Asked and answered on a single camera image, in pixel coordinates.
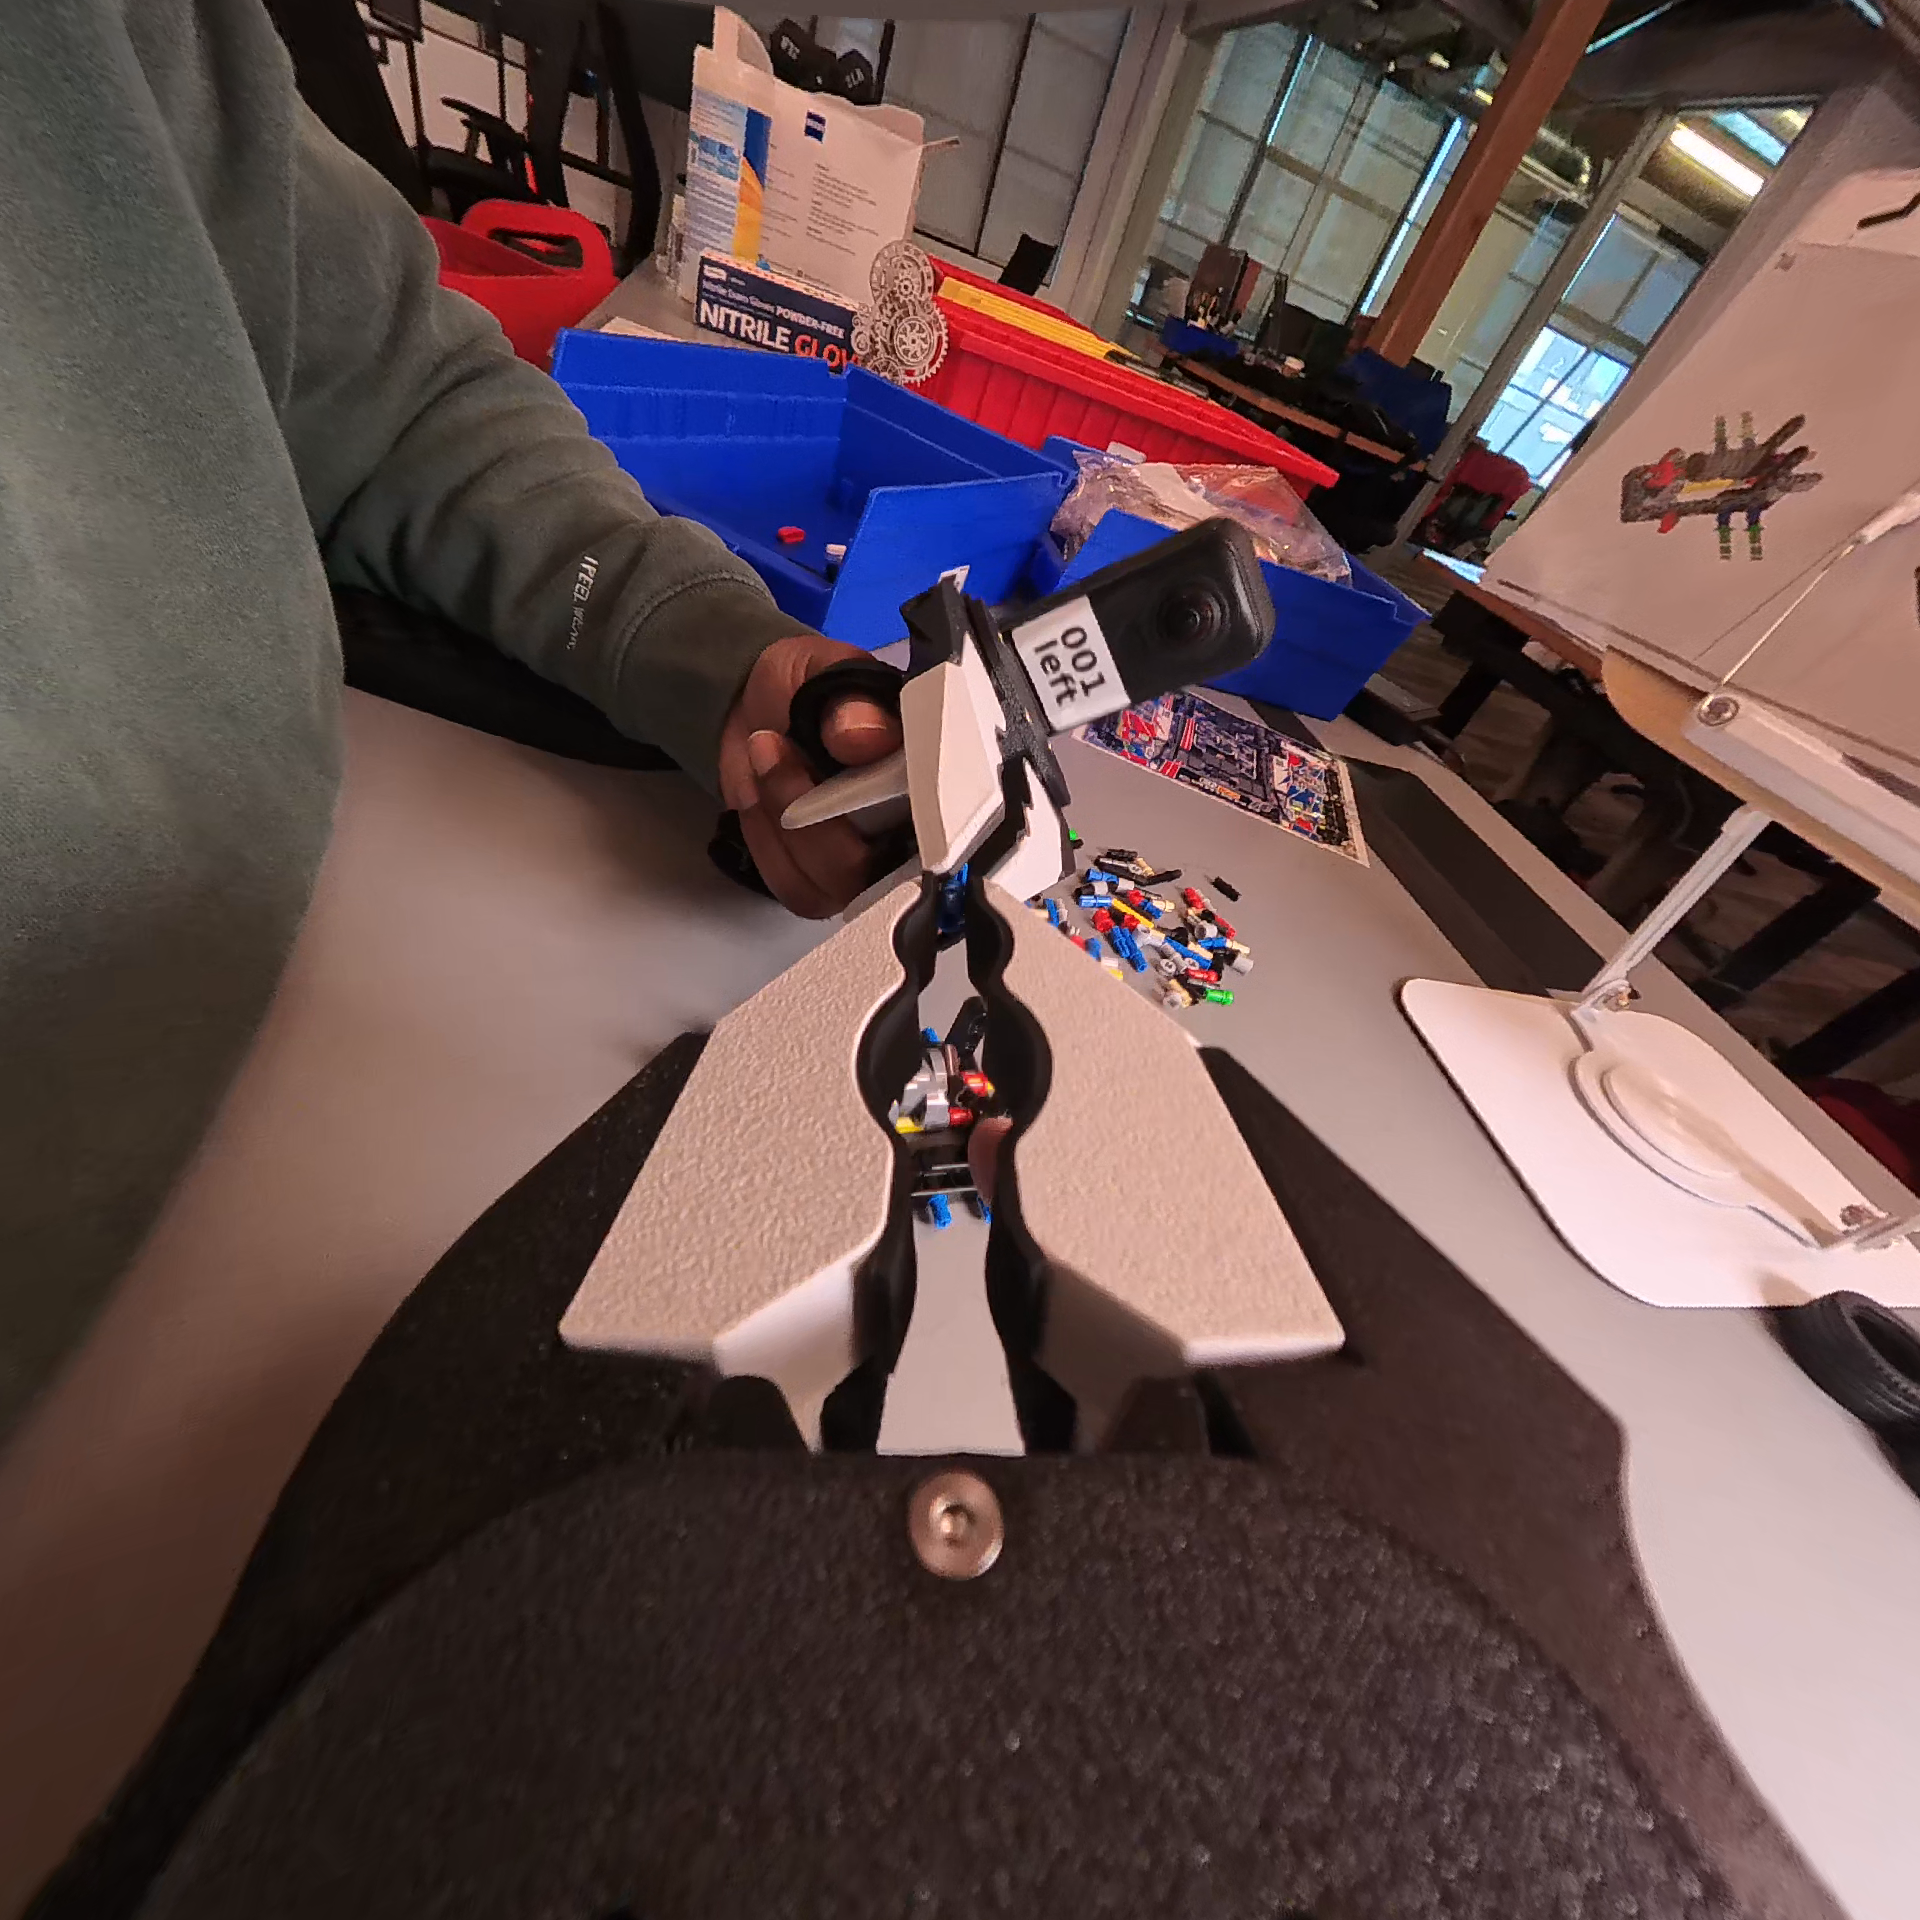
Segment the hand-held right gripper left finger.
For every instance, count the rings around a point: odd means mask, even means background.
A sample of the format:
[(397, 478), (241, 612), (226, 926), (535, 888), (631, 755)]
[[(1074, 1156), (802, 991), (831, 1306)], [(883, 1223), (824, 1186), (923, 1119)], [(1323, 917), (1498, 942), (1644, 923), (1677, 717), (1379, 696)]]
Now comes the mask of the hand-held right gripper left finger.
[(557, 1335), (584, 1355), (668, 1357), (759, 1378), (802, 1442), (830, 1445), (830, 1397), (893, 1348), (888, 1235), (899, 1139), (880, 1023), (917, 1046), (935, 888), (905, 877), (808, 946), (705, 1039)]

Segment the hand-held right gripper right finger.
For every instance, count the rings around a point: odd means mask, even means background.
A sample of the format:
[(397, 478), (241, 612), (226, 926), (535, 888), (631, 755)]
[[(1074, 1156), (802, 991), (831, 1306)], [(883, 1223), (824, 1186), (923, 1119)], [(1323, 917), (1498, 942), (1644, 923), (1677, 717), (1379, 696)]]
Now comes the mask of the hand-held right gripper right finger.
[(994, 881), (968, 885), (965, 968), (1010, 1119), (986, 1304), (1023, 1445), (1101, 1445), (1144, 1380), (1336, 1355), (1212, 1053)]

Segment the pile of lego pieces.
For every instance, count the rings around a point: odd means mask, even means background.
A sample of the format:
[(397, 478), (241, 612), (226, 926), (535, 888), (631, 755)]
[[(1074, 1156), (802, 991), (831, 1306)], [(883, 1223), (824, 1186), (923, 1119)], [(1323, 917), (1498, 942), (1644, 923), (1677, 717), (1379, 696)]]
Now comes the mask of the pile of lego pieces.
[(1226, 1009), (1252, 968), (1247, 937), (1220, 915), (1220, 898), (1187, 885), (1134, 849), (1091, 849), (1070, 840), (1076, 866), (1029, 900), (1051, 930), (1107, 975), (1149, 996), (1158, 1009)]

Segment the black frame lego model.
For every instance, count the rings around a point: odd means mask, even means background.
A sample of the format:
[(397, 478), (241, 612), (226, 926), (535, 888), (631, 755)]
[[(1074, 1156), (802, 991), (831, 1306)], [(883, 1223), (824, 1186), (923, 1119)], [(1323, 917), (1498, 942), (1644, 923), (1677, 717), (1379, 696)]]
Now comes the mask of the black frame lego model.
[(899, 926), (900, 1009), (888, 1011), (888, 1046), (900, 1060), (900, 1087), (880, 1118), (892, 1144), (883, 1235), (912, 1242), (915, 1223), (951, 1226), (961, 1212), (991, 1220), (991, 1195), (974, 1164), (974, 1135), (1006, 1102), (986, 1073), (989, 1009), (968, 991), (948, 1028), (923, 1025), (922, 996), (939, 952), (968, 934), (974, 866), (923, 877)]

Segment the lego sticker sheet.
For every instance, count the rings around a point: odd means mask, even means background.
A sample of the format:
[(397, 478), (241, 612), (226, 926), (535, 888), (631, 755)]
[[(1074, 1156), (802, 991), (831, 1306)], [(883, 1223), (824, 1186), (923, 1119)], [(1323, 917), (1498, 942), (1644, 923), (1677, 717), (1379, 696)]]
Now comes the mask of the lego sticker sheet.
[(1074, 739), (1350, 866), (1370, 863), (1346, 761), (1200, 693), (1119, 707)]

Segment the person's left hand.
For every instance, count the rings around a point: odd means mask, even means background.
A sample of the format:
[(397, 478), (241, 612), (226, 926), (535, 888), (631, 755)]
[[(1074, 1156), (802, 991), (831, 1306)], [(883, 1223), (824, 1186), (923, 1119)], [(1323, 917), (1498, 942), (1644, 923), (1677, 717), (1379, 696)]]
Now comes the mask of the person's left hand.
[(801, 803), (815, 774), (791, 739), (797, 689), (843, 660), (861, 670), (879, 655), (827, 638), (784, 638), (750, 665), (717, 739), (717, 787), (739, 812), (740, 840), (764, 888), (797, 917), (827, 919), (853, 905), (888, 866), (880, 842), (849, 819), (788, 829), (784, 812)]

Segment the clear bag of parts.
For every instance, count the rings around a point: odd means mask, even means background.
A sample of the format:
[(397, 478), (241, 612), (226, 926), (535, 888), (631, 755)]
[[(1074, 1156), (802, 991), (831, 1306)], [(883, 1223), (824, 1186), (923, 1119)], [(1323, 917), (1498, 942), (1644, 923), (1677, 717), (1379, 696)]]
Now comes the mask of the clear bag of parts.
[(1309, 513), (1301, 486), (1261, 463), (1164, 463), (1115, 451), (1074, 447), (1074, 480), (1051, 515), (1061, 557), (1074, 557), (1107, 515), (1134, 515), (1161, 531), (1186, 531), (1223, 515), (1247, 529), (1261, 562), (1346, 584), (1350, 562)]

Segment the red plastic bin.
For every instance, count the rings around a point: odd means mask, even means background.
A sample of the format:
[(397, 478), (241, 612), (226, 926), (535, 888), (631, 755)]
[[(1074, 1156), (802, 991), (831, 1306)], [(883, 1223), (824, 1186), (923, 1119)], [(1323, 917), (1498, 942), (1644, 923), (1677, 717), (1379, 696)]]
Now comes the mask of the red plastic bin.
[(1293, 493), (1336, 486), (1336, 470), (1275, 431), (1138, 370), (1046, 299), (935, 257), (948, 353), (923, 399), (1016, 445), (1070, 442), (1157, 463), (1243, 463)]

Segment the white book stand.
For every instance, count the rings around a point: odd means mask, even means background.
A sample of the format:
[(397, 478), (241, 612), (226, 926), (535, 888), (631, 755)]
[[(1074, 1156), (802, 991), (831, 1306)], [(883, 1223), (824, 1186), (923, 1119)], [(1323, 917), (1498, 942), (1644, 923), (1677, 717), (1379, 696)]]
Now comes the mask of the white book stand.
[(1655, 745), (1738, 792), (1707, 849), (1581, 991), (1411, 975), (1398, 998), (1547, 1226), (1655, 1310), (1799, 1310), (1861, 1293), (1917, 1310), (1917, 1205), (1875, 1209), (1739, 1069), (1637, 1011), (1631, 972), (1768, 825), (1917, 900), (1917, 784), (1738, 684), (1687, 684), (1637, 652), (1606, 678)]

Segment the wooden gear model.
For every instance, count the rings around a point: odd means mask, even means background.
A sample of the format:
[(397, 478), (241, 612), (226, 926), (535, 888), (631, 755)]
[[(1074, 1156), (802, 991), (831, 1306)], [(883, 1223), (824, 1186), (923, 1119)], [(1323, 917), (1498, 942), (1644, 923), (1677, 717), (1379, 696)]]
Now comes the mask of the wooden gear model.
[(876, 251), (869, 299), (853, 318), (853, 363), (905, 388), (928, 385), (948, 359), (939, 271), (906, 237)]

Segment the divided blue plastic bin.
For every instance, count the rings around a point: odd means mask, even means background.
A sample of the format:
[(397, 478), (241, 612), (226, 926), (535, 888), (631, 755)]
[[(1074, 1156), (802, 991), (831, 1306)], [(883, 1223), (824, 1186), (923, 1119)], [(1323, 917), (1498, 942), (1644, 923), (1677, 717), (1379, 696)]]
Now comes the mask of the divided blue plastic bin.
[(565, 329), (550, 374), (653, 509), (861, 648), (900, 639), (900, 605), (942, 573), (1010, 602), (1066, 493), (1040, 451), (861, 370)]

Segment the blue white carton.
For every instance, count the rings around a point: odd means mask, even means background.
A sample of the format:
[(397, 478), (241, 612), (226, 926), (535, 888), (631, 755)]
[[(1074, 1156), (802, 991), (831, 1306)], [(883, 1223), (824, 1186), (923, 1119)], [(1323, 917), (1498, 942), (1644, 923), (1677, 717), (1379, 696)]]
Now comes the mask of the blue white carton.
[(845, 373), (856, 363), (856, 309), (837, 295), (733, 255), (696, 262), (696, 325), (723, 343), (768, 348)]

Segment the red plastic container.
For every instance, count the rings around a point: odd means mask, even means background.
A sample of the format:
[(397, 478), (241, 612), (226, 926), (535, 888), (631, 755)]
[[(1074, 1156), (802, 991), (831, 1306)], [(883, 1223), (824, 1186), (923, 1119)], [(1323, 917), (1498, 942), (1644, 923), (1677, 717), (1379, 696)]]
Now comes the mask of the red plastic container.
[(514, 357), (550, 370), (557, 334), (614, 295), (616, 264), (598, 221), (546, 202), (483, 200), (458, 221), (422, 220), (439, 262), (439, 284), (506, 334)]

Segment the black rubber tyre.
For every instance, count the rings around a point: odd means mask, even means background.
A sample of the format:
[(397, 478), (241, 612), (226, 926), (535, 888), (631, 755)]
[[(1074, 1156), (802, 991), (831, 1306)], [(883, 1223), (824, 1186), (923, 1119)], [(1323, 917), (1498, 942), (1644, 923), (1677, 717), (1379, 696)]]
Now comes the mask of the black rubber tyre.
[(1775, 1310), (1773, 1330), (1799, 1370), (1849, 1410), (1917, 1489), (1917, 1333), (1850, 1288)]

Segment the wooden post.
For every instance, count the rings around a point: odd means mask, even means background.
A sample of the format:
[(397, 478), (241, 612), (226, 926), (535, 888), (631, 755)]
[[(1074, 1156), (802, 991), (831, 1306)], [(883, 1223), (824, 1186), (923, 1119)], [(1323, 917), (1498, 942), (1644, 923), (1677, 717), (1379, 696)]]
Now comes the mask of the wooden post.
[(1424, 348), (1429, 322), (1470, 264), (1501, 188), (1596, 38), (1602, 12), (1606, 3), (1534, 7), (1446, 191), (1367, 329), (1367, 347), (1381, 359), (1405, 366)]

